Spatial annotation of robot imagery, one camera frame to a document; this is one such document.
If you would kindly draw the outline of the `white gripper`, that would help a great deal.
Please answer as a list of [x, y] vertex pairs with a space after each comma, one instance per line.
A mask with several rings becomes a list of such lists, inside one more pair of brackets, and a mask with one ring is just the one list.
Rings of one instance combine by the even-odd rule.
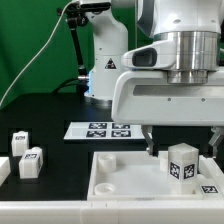
[[126, 71], [117, 80], [112, 120], [142, 125], [146, 151], [153, 154], [151, 126], [215, 126], [209, 153], [224, 139], [224, 69], [210, 72], [206, 84], [169, 84], [164, 71]]

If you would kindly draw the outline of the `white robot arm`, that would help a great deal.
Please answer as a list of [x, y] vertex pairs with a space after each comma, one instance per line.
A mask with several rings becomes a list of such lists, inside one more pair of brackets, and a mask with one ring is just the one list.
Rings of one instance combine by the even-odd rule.
[[153, 42], [129, 51], [108, 28], [97, 33], [97, 65], [115, 61], [112, 119], [119, 124], [210, 126], [224, 139], [224, 0], [137, 0], [137, 24]]

